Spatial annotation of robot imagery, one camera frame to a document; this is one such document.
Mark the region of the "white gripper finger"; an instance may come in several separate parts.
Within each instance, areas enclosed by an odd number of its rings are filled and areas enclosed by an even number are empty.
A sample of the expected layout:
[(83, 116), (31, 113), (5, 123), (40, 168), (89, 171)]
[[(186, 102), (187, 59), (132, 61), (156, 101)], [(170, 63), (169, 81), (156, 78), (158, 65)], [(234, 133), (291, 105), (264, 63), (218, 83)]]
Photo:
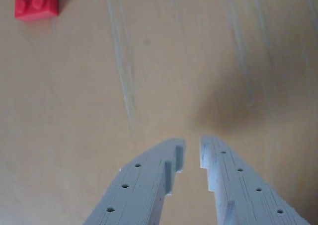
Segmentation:
[(121, 168), (86, 225), (158, 225), (174, 177), (183, 170), (185, 140), (172, 138)]
[(255, 170), (214, 136), (200, 139), (200, 166), (207, 171), (220, 225), (306, 225)]

